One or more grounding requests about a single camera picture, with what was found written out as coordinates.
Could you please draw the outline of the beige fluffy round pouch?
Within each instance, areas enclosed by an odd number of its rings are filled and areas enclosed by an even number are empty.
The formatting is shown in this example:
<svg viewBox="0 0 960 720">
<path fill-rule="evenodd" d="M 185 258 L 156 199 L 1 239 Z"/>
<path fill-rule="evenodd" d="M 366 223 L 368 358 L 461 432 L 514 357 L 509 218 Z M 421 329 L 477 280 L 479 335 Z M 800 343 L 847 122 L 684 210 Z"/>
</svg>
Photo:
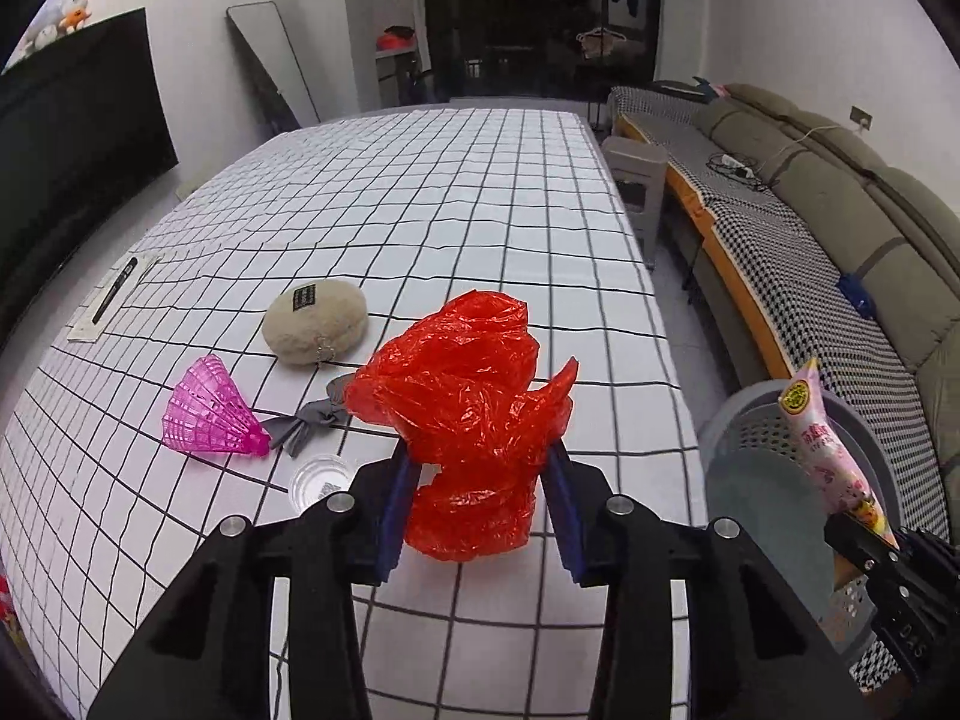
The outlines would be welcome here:
<svg viewBox="0 0 960 720">
<path fill-rule="evenodd" d="M 262 336 L 286 366 L 313 366 L 342 359 L 363 340 L 368 306 L 358 286 L 346 281 L 309 281 L 270 304 Z"/>
</svg>

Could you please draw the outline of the white grid tablecloth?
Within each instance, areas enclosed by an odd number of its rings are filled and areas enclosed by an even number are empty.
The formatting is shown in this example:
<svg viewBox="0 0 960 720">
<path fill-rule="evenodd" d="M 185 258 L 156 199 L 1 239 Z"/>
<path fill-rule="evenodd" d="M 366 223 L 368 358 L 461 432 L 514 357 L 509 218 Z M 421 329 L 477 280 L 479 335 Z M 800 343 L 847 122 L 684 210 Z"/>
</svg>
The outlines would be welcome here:
<svg viewBox="0 0 960 720">
<path fill-rule="evenodd" d="M 299 461 L 195 458 L 161 442 L 192 362 L 217 355 L 262 416 L 291 415 L 467 291 L 527 304 L 537 372 L 579 362 L 565 444 L 659 517 L 700 525 L 703 472 L 651 275 L 583 117 L 414 109 L 286 133 L 140 239 L 160 261 L 96 343 L 53 337 L 2 433 L 2 556 L 26 642 L 83 717 L 137 626 L 228 515 L 293 515 Z M 280 294 L 358 286 L 342 359 L 286 366 Z"/>
</svg>

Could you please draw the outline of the black marker pen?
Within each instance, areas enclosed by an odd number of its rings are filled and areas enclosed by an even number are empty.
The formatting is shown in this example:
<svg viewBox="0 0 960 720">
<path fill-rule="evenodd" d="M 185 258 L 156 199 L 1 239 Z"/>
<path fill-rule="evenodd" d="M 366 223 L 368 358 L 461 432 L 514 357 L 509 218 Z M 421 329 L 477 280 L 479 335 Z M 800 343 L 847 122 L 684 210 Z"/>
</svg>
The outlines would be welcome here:
<svg viewBox="0 0 960 720">
<path fill-rule="evenodd" d="M 125 283 L 128 282 L 128 278 L 132 277 L 133 273 L 135 273 L 135 270 L 137 270 L 137 266 L 139 265 L 140 262 L 137 257 L 132 257 L 132 259 L 130 259 L 124 265 L 121 273 L 117 275 L 114 283 L 110 285 L 110 288 L 106 291 L 106 294 L 104 294 L 103 299 L 101 299 L 101 302 L 99 302 L 98 307 L 96 307 L 96 310 L 94 310 L 93 319 L 91 319 L 91 323 L 93 323 L 93 325 L 98 325 L 99 320 L 103 318 L 106 310 L 109 309 L 110 303 L 116 299 L 117 293 L 124 288 Z"/>
</svg>

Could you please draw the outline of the dark grey ribbon bow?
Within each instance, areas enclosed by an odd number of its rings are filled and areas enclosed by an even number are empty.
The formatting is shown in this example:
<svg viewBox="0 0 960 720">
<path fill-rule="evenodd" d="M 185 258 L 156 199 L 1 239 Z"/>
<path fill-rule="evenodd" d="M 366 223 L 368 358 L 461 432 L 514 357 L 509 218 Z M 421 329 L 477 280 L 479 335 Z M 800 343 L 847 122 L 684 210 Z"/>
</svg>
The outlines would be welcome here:
<svg viewBox="0 0 960 720">
<path fill-rule="evenodd" d="M 262 421 L 270 437 L 270 449 L 283 450 L 296 458 L 314 434 L 345 421 L 348 416 L 345 394 L 352 374 L 336 377 L 325 387 L 325 397 L 308 401 L 291 416 L 275 416 Z"/>
</svg>

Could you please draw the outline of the small round clear lid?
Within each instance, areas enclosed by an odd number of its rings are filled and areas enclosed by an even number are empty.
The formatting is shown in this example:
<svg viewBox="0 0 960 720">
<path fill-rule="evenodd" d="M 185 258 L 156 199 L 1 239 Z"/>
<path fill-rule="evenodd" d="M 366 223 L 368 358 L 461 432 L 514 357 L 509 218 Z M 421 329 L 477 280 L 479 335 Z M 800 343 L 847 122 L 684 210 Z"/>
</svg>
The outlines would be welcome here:
<svg viewBox="0 0 960 720">
<path fill-rule="evenodd" d="M 345 493 L 352 486 L 356 463 L 340 455 L 322 454 L 309 458 L 300 466 L 288 486 L 291 507 L 304 514 L 316 502 L 335 493 Z"/>
</svg>

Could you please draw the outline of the red item on shelf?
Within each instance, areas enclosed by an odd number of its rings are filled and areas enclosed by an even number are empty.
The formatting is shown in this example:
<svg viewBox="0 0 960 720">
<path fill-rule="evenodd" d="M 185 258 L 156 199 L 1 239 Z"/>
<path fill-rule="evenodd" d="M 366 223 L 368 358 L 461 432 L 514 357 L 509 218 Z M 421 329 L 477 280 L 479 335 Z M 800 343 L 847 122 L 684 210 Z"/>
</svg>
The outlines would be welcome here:
<svg viewBox="0 0 960 720">
<path fill-rule="evenodd" d="M 415 46 L 415 29 L 409 26 L 389 26 L 376 37 L 376 50 L 377 52 L 381 52 L 381 54 L 384 54 L 384 52 L 412 50 Z"/>
</svg>

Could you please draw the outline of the houndstooth sofa cover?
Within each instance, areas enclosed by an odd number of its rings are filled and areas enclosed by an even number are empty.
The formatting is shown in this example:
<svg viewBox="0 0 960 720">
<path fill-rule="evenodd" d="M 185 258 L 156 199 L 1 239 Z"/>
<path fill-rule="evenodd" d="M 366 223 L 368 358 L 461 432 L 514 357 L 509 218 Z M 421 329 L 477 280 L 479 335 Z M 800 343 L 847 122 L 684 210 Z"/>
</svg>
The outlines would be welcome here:
<svg viewBox="0 0 960 720">
<path fill-rule="evenodd" d="M 743 380 L 788 377 L 817 358 L 830 394 L 869 424 L 887 454 L 896 515 L 944 538 L 958 533 L 958 470 L 942 472 L 919 388 L 878 320 L 836 288 L 839 271 L 804 221 L 766 187 L 754 192 L 706 167 L 724 153 L 693 125 L 706 104 L 619 86 L 615 132 L 667 151 L 665 219 Z"/>
</svg>

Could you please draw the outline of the clothes hanger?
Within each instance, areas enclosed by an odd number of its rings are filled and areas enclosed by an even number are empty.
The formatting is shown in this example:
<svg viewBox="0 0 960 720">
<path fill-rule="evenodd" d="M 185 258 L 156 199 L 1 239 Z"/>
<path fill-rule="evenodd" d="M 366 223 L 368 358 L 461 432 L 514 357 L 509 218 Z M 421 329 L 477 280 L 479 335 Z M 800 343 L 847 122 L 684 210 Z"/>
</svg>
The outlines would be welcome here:
<svg viewBox="0 0 960 720">
<path fill-rule="evenodd" d="M 576 34 L 584 60 L 601 60 L 613 54 L 613 51 L 626 41 L 626 36 L 618 31 L 597 26 Z"/>
</svg>

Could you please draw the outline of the leaning mirror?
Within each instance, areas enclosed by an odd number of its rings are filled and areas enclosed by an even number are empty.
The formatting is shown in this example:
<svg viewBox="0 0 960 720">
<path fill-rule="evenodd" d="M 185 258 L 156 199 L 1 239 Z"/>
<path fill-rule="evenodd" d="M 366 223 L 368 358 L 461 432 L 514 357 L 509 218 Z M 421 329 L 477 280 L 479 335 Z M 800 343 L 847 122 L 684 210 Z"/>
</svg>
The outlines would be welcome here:
<svg viewBox="0 0 960 720">
<path fill-rule="evenodd" d="M 231 5 L 226 26 L 270 132 L 278 135 L 319 124 L 313 95 L 274 0 Z"/>
</svg>

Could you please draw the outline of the plush toys on television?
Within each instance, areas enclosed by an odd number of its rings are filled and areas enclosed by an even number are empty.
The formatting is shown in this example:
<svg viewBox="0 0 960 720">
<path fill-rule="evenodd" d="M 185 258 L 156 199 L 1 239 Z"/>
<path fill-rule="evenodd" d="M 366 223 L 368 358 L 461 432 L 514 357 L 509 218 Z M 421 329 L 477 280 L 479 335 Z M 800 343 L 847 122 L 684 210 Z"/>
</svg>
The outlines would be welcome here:
<svg viewBox="0 0 960 720">
<path fill-rule="evenodd" d="M 18 64 L 20 60 L 59 41 L 60 37 L 82 28 L 89 18 L 89 0 L 64 0 L 61 4 L 46 8 L 28 26 L 8 63 Z"/>
</svg>

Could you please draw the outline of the pink snack packet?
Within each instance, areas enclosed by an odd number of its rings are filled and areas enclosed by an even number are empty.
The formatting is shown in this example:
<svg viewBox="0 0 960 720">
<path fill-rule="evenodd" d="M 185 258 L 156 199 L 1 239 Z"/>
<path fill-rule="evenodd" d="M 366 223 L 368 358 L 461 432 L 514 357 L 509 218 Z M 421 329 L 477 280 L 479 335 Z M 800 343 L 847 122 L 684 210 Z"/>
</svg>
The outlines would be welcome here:
<svg viewBox="0 0 960 720">
<path fill-rule="evenodd" d="M 850 450 L 828 422 L 818 359 L 809 359 L 778 398 L 779 411 L 799 447 L 799 465 L 822 494 L 828 515 L 848 514 L 896 548 L 884 507 Z"/>
</svg>

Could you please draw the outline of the grey perforated trash basket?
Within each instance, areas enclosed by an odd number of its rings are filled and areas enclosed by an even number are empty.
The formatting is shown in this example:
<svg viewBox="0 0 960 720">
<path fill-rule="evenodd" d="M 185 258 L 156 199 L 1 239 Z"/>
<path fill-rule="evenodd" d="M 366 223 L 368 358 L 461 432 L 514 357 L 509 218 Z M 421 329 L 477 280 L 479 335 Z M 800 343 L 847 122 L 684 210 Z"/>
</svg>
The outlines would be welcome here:
<svg viewBox="0 0 960 720">
<path fill-rule="evenodd" d="M 799 466 L 800 453 L 778 405 L 786 383 L 767 380 L 732 395 L 703 427 L 700 457 L 709 518 L 745 527 L 820 624 L 861 688 L 896 672 L 871 628 L 875 606 L 864 578 L 839 580 L 823 539 L 825 505 Z"/>
</svg>

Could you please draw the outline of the pink mesh shell wrapper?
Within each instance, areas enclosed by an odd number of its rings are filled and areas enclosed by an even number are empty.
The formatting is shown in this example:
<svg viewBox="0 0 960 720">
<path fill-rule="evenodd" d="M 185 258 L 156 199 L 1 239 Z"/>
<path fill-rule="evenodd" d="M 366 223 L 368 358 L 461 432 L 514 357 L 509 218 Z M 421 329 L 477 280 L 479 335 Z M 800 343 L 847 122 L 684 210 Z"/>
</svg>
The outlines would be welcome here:
<svg viewBox="0 0 960 720">
<path fill-rule="evenodd" d="M 217 355 L 187 367 L 172 388 L 161 427 L 161 442 L 184 454 L 270 454 L 270 436 Z"/>
</svg>

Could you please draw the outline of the red plastic bag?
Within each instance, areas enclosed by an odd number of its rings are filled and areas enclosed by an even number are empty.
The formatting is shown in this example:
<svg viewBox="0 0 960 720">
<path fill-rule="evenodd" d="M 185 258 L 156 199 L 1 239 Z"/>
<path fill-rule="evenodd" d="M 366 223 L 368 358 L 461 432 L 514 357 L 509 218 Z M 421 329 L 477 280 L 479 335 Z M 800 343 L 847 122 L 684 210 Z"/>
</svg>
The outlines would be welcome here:
<svg viewBox="0 0 960 720">
<path fill-rule="evenodd" d="M 405 541 L 467 562 L 529 541 L 537 476 L 573 413 L 579 362 L 532 385 L 540 344 L 527 304 L 460 294 L 387 341 L 345 390 L 350 415 L 395 429 L 411 461 L 436 468 L 413 495 Z"/>
</svg>

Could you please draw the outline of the olive green sofa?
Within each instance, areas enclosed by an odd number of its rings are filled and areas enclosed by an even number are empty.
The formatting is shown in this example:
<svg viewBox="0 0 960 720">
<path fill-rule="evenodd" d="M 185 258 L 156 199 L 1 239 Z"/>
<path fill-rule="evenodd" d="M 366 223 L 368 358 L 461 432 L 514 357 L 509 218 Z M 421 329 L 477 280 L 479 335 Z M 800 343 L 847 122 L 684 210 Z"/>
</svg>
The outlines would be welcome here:
<svg viewBox="0 0 960 720">
<path fill-rule="evenodd" d="M 748 161 L 836 268 L 856 277 L 916 380 L 942 472 L 957 472 L 957 216 L 849 128 L 766 89 L 729 91 L 693 125 Z"/>
</svg>

